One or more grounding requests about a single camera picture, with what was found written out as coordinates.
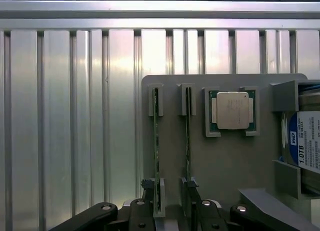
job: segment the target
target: gray mounting plate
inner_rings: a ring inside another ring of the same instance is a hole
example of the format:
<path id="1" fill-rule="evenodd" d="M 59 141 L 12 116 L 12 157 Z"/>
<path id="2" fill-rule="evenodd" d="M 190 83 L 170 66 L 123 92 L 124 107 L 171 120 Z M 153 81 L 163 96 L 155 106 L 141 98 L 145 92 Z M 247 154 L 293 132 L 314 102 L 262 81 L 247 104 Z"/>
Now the gray mounting plate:
<path id="1" fill-rule="evenodd" d="M 266 188 L 275 192 L 272 160 L 281 155 L 280 113 L 272 112 L 271 84 L 306 80 L 303 74 L 150 75 L 142 80 L 144 178 L 154 176 L 153 119 L 149 116 L 149 85 L 162 84 L 163 116 L 159 118 L 160 177 L 165 179 L 167 205 L 181 204 L 180 178 L 186 170 L 186 125 L 182 116 L 181 84 L 192 84 L 196 114 L 190 123 L 191 175 L 202 199 L 234 205 L 238 189 Z M 260 132 L 221 130 L 221 137 L 206 137 L 204 88 L 221 92 L 257 87 Z"/>

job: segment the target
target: screw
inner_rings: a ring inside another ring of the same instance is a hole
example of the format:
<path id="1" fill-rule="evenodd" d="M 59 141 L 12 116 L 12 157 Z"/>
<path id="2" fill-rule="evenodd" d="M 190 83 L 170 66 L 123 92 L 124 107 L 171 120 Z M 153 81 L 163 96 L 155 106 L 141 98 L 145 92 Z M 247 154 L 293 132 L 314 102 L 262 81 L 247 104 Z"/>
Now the screw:
<path id="1" fill-rule="evenodd" d="M 247 211 L 247 209 L 245 207 L 243 207 L 243 206 L 238 206 L 236 209 L 239 210 L 240 212 L 246 212 Z"/>
<path id="2" fill-rule="evenodd" d="M 218 230 L 220 228 L 219 224 L 213 223 L 212 228 L 214 228 L 215 230 Z"/>
<path id="3" fill-rule="evenodd" d="M 103 210 L 110 210 L 110 209 L 111 209 L 111 206 L 110 206 L 110 205 L 106 205 L 106 206 L 103 206 L 102 209 L 103 209 Z"/>
<path id="4" fill-rule="evenodd" d="M 204 206 L 210 206 L 210 205 L 211 205 L 210 201 L 208 201 L 208 200 L 203 200 L 203 201 L 202 201 L 202 204 L 203 204 Z"/>

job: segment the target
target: wd logo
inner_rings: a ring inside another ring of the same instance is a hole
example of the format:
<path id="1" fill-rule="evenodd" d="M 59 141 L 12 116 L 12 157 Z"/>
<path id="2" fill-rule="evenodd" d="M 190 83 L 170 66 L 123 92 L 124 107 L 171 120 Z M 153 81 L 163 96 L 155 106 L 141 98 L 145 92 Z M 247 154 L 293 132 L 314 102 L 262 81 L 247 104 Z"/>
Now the wd logo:
<path id="1" fill-rule="evenodd" d="M 290 144 L 297 146 L 297 132 L 290 131 Z"/>

